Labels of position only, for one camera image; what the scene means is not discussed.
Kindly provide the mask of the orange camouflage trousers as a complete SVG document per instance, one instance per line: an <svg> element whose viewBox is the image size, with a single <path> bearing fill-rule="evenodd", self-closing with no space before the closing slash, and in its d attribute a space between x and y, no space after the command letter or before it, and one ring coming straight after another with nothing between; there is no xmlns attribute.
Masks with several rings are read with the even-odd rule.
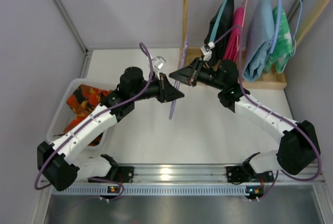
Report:
<svg viewBox="0 0 333 224"><path fill-rule="evenodd" d="M101 101L112 92L81 84L68 98L67 105L74 113L74 119L67 125L61 135L66 134L89 116Z"/></svg>

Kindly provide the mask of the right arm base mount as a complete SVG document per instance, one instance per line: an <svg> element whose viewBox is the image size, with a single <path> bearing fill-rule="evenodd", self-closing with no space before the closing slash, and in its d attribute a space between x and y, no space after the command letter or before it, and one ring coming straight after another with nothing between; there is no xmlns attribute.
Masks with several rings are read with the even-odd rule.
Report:
<svg viewBox="0 0 333 224"><path fill-rule="evenodd" d="M256 182L258 175L252 168L243 165L226 166L226 178L229 183L237 185L244 182Z"/></svg>

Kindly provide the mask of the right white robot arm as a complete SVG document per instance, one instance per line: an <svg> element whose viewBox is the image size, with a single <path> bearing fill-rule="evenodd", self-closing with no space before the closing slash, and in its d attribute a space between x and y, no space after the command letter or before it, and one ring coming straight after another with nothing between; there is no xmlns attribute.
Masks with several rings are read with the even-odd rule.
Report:
<svg viewBox="0 0 333 224"><path fill-rule="evenodd" d="M225 108L249 119L277 142L276 151L258 152L244 161L249 172L261 174L283 170L295 176L319 160L320 148L313 124L285 118L261 104L240 85L233 61L223 60L213 71L201 58L196 58L190 65L170 73L169 77L192 87L202 83L218 89L217 97Z"/></svg>

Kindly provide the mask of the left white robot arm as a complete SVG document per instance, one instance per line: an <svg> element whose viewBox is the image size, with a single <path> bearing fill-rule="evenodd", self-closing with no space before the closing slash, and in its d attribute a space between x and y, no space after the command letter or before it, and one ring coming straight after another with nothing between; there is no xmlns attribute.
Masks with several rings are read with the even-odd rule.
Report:
<svg viewBox="0 0 333 224"><path fill-rule="evenodd" d="M106 154L79 159L79 154L101 133L124 119L135 108L135 102L150 98L160 103L171 102L185 95L175 88L164 73L149 74L144 80L138 67L129 67L120 76L116 90L109 93L81 123L52 143L42 142L37 148L39 173L34 183L44 176L54 188L63 191L75 181L111 180L117 162Z"/></svg>

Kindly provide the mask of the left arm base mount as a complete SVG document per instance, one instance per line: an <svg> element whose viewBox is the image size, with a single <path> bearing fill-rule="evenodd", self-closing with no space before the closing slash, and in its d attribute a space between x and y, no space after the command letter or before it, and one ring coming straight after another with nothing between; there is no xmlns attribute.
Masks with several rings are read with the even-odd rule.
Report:
<svg viewBox="0 0 333 224"><path fill-rule="evenodd" d="M133 181L134 167L133 166L118 166L112 168L109 173L104 177L88 178L88 182L117 182L129 183Z"/></svg>

